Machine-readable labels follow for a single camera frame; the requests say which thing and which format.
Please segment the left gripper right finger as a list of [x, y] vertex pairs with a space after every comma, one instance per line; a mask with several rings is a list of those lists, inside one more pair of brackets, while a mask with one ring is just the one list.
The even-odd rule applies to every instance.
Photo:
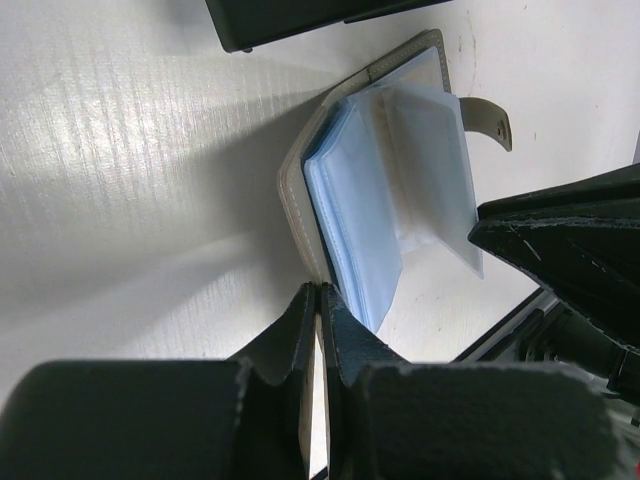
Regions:
[[406, 361], [322, 287], [332, 479], [621, 479], [604, 400], [554, 363]]

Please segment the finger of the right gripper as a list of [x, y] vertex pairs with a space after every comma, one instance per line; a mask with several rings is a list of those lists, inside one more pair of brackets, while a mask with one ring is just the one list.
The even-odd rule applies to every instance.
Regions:
[[480, 220], [517, 212], [639, 197], [639, 165], [632, 164], [577, 182], [486, 202]]

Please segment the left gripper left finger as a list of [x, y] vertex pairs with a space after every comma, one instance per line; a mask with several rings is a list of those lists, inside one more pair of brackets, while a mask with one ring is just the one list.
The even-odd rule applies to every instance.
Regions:
[[225, 360], [40, 364], [1, 413], [5, 479], [305, 479], [316, 289]]

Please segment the black plastic card tray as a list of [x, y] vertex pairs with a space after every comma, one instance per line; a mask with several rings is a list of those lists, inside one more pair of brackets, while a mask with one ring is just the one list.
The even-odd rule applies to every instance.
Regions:
[[336, 23], [354, 23], [432, 6], [430, 0], [206, 0], [228, 53]]

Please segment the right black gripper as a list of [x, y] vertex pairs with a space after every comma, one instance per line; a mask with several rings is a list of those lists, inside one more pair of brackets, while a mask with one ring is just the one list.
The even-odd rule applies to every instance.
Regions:
[[568, 364], [619, 399], [639, 398], [639, 355], [623, 348], [639, 346], [637, 199], [486, 216], [469, 240], [586, 319], [551, 299], [526, 302], [523, 360]]

